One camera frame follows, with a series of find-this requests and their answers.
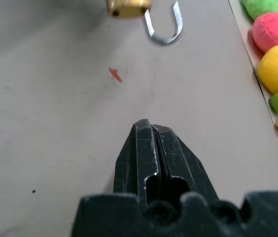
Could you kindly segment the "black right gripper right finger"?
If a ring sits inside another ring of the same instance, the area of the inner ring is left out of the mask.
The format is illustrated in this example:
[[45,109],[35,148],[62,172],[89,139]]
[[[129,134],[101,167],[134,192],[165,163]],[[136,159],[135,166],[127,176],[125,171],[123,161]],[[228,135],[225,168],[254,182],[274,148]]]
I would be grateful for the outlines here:
[[218,201],[218,195],[196,155],[166,126],[153,125],[156,135],[165,200],[180,205],[184,193],[196,192],[209,203]]

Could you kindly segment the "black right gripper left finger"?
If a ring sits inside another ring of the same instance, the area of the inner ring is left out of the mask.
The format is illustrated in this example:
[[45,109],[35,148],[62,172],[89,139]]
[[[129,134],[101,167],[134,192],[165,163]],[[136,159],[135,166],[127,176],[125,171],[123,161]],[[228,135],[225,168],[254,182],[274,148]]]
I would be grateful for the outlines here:
[[148,119],[133,124],[115,163],[113,191],[131,193],[147,205],[146,182],[160,174],[156,138]]

